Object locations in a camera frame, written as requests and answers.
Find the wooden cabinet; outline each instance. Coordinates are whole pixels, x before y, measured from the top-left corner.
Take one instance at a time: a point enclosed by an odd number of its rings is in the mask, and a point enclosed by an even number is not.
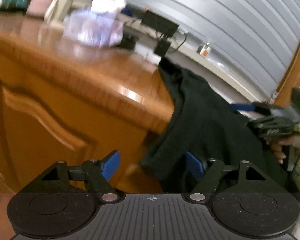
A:
[[[112,186],[158,192],[138,162],[172,112],[155,66],[141,57],[65,41],[39,20],[0,17],[0,175],[15,192],[56,161],[81,165],[112,150],[121,154]]]

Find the cabinet door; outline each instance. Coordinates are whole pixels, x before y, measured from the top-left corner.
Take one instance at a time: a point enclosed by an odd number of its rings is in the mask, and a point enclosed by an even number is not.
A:
[[[21,187],[56,161],[81,165],[91,158],[94,144],[75,135],[38,100],[5,87],[2,96],[6,142]]]

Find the blue strip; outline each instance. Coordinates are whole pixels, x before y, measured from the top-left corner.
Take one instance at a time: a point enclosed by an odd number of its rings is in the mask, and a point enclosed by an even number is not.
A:
[[[120,165],[120,153],[116,151],[104,164],[101,175],[109,181]]]
[[[253,104],[231,104],[230,107],[234,111],[253,112],[256,109]]]
[[[186,170],[194,176],[196,181],[200,181],[205,174],[202,162],[190,152],[186,153]]]

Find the wooden door frame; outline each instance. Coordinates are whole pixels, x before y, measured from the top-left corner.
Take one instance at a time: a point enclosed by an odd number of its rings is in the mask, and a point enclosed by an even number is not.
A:
[[[278,97],[275,100],[275,104],[284,107],[288,106],[293,87],[300,87],[300,43],[291,65],[277,88]]]

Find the gray ribbed plate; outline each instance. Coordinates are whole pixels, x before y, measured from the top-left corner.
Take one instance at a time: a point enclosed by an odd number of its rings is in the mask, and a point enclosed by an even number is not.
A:
[[[104,205],[86,227],[59,240],[244,240],[219,225],[204,205],[186,202],[180,194],[128,194]],[[294,240],[285,235],[276,240]],[[16,236],[14,240],[30,240]]]

